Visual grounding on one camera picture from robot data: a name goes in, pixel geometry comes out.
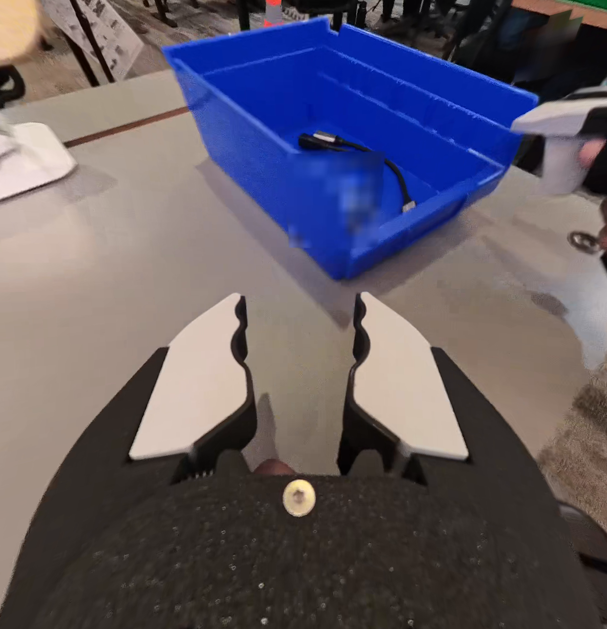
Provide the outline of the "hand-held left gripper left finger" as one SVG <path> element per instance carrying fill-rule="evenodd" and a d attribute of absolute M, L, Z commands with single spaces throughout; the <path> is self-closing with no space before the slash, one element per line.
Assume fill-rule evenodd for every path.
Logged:
<path fill-rule="evenodd" d="M 236 415 L 251 411 L 245 297 L 232 293 L 187 324 L 168 344 L 130 460 L 198 452 Z"/>

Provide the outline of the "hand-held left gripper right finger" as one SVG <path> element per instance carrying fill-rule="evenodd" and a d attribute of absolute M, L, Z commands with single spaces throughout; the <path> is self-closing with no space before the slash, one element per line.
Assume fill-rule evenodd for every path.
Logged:
<path fill-rule="evenodd" d="M 354 364 L 347 379 L 337 454 L 341 475 L 363 452 L 381 474 L 410 475 L 417 457 L 469 463 L 433 346 L 407 319 L 369 292 L 354 303 Z"/>

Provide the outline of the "blue plastic bin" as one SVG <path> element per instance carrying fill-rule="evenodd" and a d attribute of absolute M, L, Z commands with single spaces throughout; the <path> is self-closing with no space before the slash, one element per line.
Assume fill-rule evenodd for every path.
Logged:
<path fill-rule="evenodd" d="M 167 47 L 212 161 L 335 280 L 492 193 L 535 94 L 317 18 Z M 372 152 L 300 148 L 324 131 Z M 416 206 L 402 213 L 402 171 Z"/>

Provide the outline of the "person's right hand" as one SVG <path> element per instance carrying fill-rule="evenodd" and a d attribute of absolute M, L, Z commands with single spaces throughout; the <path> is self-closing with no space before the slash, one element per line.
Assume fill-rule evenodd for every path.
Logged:
<path fill-rule="evenodd" d="M 607 196 L 607 139 L 590 139 L 581 148 L 578 161 L 586 171 L 582 187 Z"/>

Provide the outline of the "wooden book stand white base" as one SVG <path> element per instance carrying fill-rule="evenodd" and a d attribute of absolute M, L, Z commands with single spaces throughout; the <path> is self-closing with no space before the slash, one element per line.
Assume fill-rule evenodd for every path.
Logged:
<path fill-rule="evenodd" d="M 36 51 L 43 26 L 40 2 L 0 1 L 0 74 Z M 76 166 L 46 124 L 13 124 L 0 113 L 0 202 L 57 182 Z"/>

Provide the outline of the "printed sheet on black easel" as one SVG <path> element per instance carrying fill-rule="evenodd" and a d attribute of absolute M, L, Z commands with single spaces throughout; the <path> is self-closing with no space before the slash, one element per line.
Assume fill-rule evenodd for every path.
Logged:
<path fill-rule="evenodd" d="M 91 62 L 108 83 L 126 78 L 143 49 L 142 40 L 110 1 L 40 1 L 45 15 L 65 38 L 90 86 L 99 86 Z"/>

